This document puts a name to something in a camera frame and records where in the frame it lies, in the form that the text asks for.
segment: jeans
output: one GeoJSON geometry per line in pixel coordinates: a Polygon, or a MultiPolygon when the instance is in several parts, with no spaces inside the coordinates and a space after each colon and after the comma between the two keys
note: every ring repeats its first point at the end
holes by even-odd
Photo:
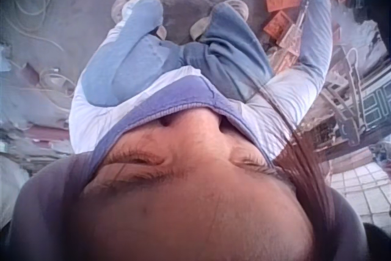
{"type": "Polygon", "coordinates": [[[160,0],[140,0],[129,18],[109,32],[81,77],[91,105],[117,106],[184,65],[198,68],[227,98],[243,102],[273,76],[255,34],[226,3],[213,8],[198,42],[180,46],[151,35],[162,23],[160,0]]]}

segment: white wire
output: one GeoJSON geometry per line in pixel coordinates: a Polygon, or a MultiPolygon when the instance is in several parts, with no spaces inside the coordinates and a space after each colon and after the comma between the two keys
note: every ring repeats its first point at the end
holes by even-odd
{"type": "MultiPolygon", "coordinates": [[[[8,24],[11,26],[11,28],[13,28],[19,34],[21,34],[21,35],[23,35],[25,37],[29,37],[29,38],[32,38],[32,39],[36,39],[36,40],[40,40],[40,41],[43,41],[43,42],[50,43],[53,46],[55,46],[58,50],[62,51],[65,54],[65,50],[58,43],[56,43],[55,41],[52,41],[52,40],[50,40],[48,38],[44,38],[44,37],[40,37],[40,36],[31,34],[31,32],[35,32],[35,31],[39,30],[43,26],[43,22],[45,21],[45,18],[46,18],[46,10],[47,10],[51,0],[42,0],[42,8],[40,8],[40,9],[38,9],[36,11],[28,11],[28,10],[26,10],[20,4],[19,0],[12,0],[12,2],[13,2],[12,4],[13,4],[14,9],[19,11],[23,15],[27,15],[27,16],[42,15],[42,16],[40,18],[40,21],[39,21],[38,25],[36,25],[33,28],[29,28],[29,27],[26,27],[25,25],[23,25],[21,23],[20,19],[17,17],[17,15],[14,18],[12,18],[12,19],[16,20],[16,23],[14,23],[9,17],[4,16],[4,19],[6,20],[6,22],[8,22],[8,24]]],[[[16,64],[14,61],[10,60],[10,62],[16,68],[18,68],[20,70],[23,69],[23,67],[21,67],[20,65],[16,64]]],[[[76,87],[75,82],[73,82],[71,79],[67,78],[66,76],[61,75],[60,73],[53,73],[53,72],[48,73],[47,71],[48,70],[44,70],[44,71],[42,71],[39,74],[40,81],[45,81],[45,77],[46,76],[58,77],[58,78],[64,79],[65,81],[68,81],[73,87],[76,87]]],[[[17,88],[19,90],[37,90],[37,91],[40,91],[40,92],[56,92],[56,93],[60,93],[60,94],[62,94],[64,96],[66,96],[67,98],[71,98],[73,96],[73,93],[70,94],[70,95],[67,95],[65,93],[62,93],[61,91],[52,90],[52,89],[40,89],[40,88],[34,88],[34,87],[15,87],[15,86],[10,86],[10,85],[8,85],[8,86],[9,87],[13,87],[13,88],[17,88]]],[[[70,112],[70,110],[68,108],[63,108],[63,107],[59,106],[55,101],[50,99],[49,96],[47,96],[47,98],[57,109],[60,109],[61,111],[65,111],[65,112],[70,112]]]]}

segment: shoe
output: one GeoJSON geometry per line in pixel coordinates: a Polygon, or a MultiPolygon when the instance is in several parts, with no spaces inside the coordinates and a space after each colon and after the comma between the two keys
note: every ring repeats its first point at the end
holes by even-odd
{"type": "MultiPolygon", "coordinates": [[[[122,21],[126,17],[127,9],[126,4],[129,3],[131,0],[115,0],[114,4],[111,7],[111,18],[112,20],[118,24],[120,21],[122,21]]],[[[156,35],[161,39],[165,40],[167,37],[167,30],[164,26],[160,26],[158,28],[158,31],[156,32],[156,35]]]]}
{"type": "MultiPolygon", "coordinates": [[[[240,14],[240,16],[247,21],[249,19],[249,7],[242,0],[227,0],[225,3],[232,6],[232,8],[240,14]]],[[[211,15],[209,14],[205,18],[201,18],[195,24],[193,24],[190,28],[190,36],[193,41],[196,41],[201,35],[206,31],[207,27],[210,24],[211,15]]]]}

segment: forehead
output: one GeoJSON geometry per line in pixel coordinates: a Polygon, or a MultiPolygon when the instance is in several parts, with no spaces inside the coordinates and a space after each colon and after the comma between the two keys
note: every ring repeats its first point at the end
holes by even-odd
{"type": "MultiPolygon", "coordinates": [[[[110,251],[145,258],[141,260],[157,251],[198,254],[201,245],[209,255],[247,250],[260,254],[274,243],[301,247],[309,235],[306,218],[272,180],[258,185],[248,180],[242,186],[176,181],[149,191],[121,193],[85,208],[83,225],[93,227],[88,239],[104,240],[110,251]]],[[[187,260],[190,255],[180,257],[187,260]]]]}

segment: nose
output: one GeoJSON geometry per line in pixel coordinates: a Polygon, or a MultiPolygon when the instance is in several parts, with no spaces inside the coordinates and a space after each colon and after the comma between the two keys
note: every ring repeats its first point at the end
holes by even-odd
{"type": "Polygon", "coordinates": [[[214,157],[223,152],[226,145],[220,130],[221,116],[208,108],[195,108],[166,117],[161,123],[167,131],[176,154],[184,158],[197,158],[200,154],[214,157]]]}
{"type": "Polygon", "coordinates": [[[189,130],[202,130],[206,126],[210,128],[219,128],[221,116],[208,108],[195,108],[180,111],[160,119],[165,127],[183,131],[186,126],[189,130]]]}

